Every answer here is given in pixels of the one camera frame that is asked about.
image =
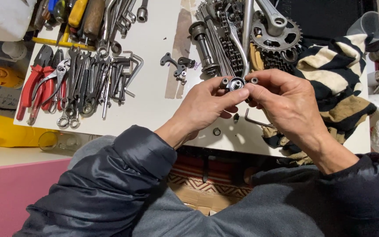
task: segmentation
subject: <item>glass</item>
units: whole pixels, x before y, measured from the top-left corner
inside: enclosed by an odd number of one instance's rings
[[[369,11],[362,15],[348,30],[346,35],[374,35],[371,43],[379,40],[379,13]]]
[[[39,147],[43,151],[70,154],[81,147],[81,140],[72,133],[45,132],[39,138]]]

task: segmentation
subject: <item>yellow screwdriver handle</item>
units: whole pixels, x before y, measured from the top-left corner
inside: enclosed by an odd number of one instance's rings
[[[68,24],[74,28],[79,27],[84,10],[86,9],[88,0],[77,0],[72,7]]]

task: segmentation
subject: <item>blue screwdriver handle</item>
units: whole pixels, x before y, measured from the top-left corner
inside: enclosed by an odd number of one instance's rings
[[[49,0],[48,11],[49,11],[50,14],[54,13],[54,8],[55,8],[56,2],[57,2],[57,0]]]

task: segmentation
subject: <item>striped cloth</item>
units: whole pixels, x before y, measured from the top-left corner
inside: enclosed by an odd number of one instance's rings
[[[326,46],[304,45],[296,67],[292,66],[295,76],[311,82],[321,117],[340,144],[376,110],[374,104],[358,97],[363,89],[359,77],[366,66],[366,42],[367,35],[350,35]],[[283,148],[287,158],[279,159],[280,163],[312,164],[307,154],[277,130],[264,127],[263,139],[272,148]]]

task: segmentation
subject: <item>white container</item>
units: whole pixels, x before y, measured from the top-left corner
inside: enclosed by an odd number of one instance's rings
[[[20,41],[27,28],[36,0],[0,0],[0,41]]]

